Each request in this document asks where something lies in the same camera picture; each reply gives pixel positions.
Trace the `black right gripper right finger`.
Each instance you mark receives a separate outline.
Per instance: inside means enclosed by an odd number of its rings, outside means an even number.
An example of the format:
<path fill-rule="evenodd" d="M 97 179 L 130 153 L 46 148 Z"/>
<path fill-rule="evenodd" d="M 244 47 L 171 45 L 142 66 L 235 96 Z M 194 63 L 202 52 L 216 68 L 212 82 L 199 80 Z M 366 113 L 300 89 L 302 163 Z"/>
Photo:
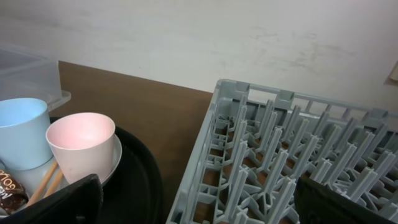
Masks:
<path fill-rule="evenodd" d="M 394 224 L 309 178 L 299 178 L 294 192 L 301 224 Z"/>

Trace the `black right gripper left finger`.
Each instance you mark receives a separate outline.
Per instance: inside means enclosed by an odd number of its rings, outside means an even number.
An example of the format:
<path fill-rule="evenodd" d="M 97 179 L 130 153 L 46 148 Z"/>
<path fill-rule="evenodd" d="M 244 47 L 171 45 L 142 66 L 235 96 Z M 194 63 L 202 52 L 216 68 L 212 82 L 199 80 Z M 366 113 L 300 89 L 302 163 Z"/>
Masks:
<path fill-rule="evenodd" d="M 25 209 L 2 224 L 95 223 L 103 204 L 99 177 L 90 174 Z"/>

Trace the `pink plastic cup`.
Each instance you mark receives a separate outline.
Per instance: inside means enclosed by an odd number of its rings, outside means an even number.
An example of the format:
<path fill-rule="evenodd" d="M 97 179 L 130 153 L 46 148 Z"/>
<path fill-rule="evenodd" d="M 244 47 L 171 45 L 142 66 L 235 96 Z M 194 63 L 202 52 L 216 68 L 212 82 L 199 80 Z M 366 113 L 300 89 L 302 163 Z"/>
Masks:
<path fill-rule="evenodd" d="M 75 113 L 52 123 L 46 140 L 68 183 L 90 174 L 104 182 L 112 171 L 114 121 L 99 113 Z"/>

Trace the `blue plastic cup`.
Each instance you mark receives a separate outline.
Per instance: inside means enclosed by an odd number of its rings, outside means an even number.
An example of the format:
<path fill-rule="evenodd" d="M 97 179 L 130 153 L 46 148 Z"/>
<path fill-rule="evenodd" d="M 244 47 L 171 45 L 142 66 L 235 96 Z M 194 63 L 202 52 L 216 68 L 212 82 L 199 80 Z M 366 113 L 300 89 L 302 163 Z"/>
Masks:
<path fill-rule="evenodd" d="M 53 154 L 45 133 L 50 118 L 45 101 L 14 98 L 1 102 L 1 161 L 12 170 L 30 170 Z"/>

